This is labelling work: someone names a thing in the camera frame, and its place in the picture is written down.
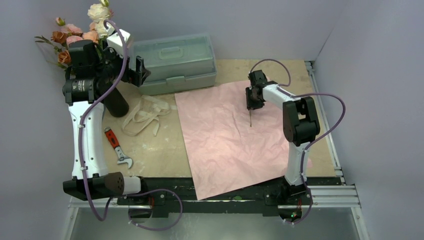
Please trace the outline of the small white rosebud stem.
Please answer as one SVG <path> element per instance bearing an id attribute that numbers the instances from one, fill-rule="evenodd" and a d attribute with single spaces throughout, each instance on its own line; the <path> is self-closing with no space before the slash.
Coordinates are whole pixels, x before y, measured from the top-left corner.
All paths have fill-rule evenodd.
<path id="1" fill-rule="evenodd" d="M 251 128 L 252 127 L 252 110 L 249 109 L 248 112 L 249 112 L 249 127 Z"/>

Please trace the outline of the beige printed ribbon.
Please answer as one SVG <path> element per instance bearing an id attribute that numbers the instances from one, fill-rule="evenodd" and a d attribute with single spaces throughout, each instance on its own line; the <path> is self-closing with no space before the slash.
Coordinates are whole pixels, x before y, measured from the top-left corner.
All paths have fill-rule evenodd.
<path id="1" fill-rule="evenodd" d="M 150 102 L 149 110 L 143 110 L 142 106 L 144 102 Z M 124 119 L 121 125 L 121 130 L 127 136 L 135 137 L 151 123 L 156 122 L 152 130 L 153 136 L 156 137 L 160 129 L 160 117 L 167 116 L 171 111 L 176 110 L 177 106 L 175 104 L 170 104 L 167 101 L 153 96 L 142 95 L 136 106 Z M 142 126 L 136 130 L 130 130 L 127 128 L 130 123 L 141 123 Z"/>

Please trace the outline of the purple wrapping paper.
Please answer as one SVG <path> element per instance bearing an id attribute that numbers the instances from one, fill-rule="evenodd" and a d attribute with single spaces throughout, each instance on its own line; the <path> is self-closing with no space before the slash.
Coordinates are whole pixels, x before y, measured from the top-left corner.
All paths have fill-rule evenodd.
<path id="1" fill-rule="evenodd" d="M 252 111 L 248 80 L 175 94 L 198 200 L 285 176 L 289 142 L 282 110 L 270 102 Z"/>

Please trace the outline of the peach rose stem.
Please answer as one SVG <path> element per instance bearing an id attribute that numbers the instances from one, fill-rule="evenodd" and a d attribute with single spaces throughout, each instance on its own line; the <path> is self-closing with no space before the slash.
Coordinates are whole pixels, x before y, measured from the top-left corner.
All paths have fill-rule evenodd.
<path id="1" fill-rule="evenodd" d="M 83 40 L 91 40 L 94 43 L 98 43 L 99 42 L 99 34 L 96 31 L 96 22 L 92 22 L 89 25 L 89 31 L 84 32 L 81 37 L 82 37 Z"/>

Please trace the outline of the pink rose stem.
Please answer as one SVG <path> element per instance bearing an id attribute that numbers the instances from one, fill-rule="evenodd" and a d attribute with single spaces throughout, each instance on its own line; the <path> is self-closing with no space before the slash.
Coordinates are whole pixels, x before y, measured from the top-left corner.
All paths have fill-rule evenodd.
<path id="1" fill-rule="evenodd" d="M 66 24 L 65 20 L 61 17 L 55 19 L 55 23 L 60 27 L 60 30 L 54 31 L 51 36 L 51 40 L 61 44 L 62 46 L 67 46 L 71 43 L 83 40 L 82 29 L 75 26 L 74 24 Z"/>

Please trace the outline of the brown rose stem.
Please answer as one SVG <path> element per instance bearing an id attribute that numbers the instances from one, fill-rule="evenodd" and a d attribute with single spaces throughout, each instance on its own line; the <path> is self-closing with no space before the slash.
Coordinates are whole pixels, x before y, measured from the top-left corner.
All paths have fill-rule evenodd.
<path id="1" fill-rule="evenodd" d="M 71 64 L 71 57 L 67 45 L 68 35 L 61 31 L 53 31 L 51 37 L 35 36 L 34 42 L 44 59 L 62 70 Z"/>

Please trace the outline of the white carnation stem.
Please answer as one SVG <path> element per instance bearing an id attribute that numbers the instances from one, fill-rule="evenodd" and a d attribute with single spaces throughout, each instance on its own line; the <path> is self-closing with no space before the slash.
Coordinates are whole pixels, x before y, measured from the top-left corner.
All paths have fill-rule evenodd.
<path id="1" fill-rule="evenodd" d="M 105 20 L 110 20 L 114 15 L 114 12 L 110 8 L 110 1 L 100 0 L 99 3 L 92 4 L 87 11 L 87 15 L 90 18 L 91 23 L 96 22 L 95 29 L 99 35 L 99 43 L 99 41 L 109 36 L 108 30 L 104 26 L 104 22 Z"/>

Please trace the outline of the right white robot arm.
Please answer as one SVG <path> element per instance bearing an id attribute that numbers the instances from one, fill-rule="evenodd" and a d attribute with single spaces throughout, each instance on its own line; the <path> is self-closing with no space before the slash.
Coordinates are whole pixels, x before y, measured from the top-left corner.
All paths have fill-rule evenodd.
<path id="1" fill-rule="evenodd" d="M 263 108 L 266 102 L 282 110 L 282 131 L 289 142 L 289 154 L 284 176 L 287 186 L 281 189 L 280 196 L 292 204 L 301 195 L 297 186 L 306 183 L 307 146 L 321 131 L 315 101 L 310 96 L 300 97 L 284 90 L 275 81 L 269 81 L 262 70 L 250 72 L 248 79 L 250 86 L 245 89 L 248 111 Z"/>

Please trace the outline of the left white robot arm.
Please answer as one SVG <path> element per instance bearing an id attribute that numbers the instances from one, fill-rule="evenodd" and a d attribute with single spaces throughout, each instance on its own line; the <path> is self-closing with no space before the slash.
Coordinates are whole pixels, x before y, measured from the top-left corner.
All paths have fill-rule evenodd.
<path id="1" fill-rule="evenodd" d="M 139 87 L 149 71 L 140 57 L 136 58 L 136 68 L 129 68 L 125 43 L 79 40 L 71 43 L 68 51 L 71 63 L 65 70 L 62 92 L 71 116 L 74 158 L 71 179 L 63 182 L 63 191 L 83 201 L 129 195 L 142 205 L 149 199 L 142 179 L 108 169 L 102 121 L 105 110 L 114 117 L 128 113 L 128 103 L 117 90 L 117 83 Z"/>

